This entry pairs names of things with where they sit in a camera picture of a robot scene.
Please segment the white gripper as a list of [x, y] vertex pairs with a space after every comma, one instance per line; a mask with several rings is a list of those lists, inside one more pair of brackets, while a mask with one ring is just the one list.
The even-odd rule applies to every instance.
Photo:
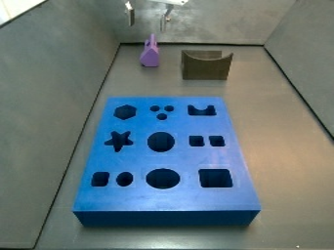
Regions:
[[[167, 22], [171, 20], [169, 15], [173, 10], [173, 5], [183, 6], [188, 3], [189, 0], [148, 0], [165, 4], [165, 12], [160, 16], [160, 32], [165, 31]], [[128, 25], [132, 26], [135, 24], [135, 8], [132, 7], [131, 1], [124, 0], [125, 5], [125, 14], [128, 17]]]

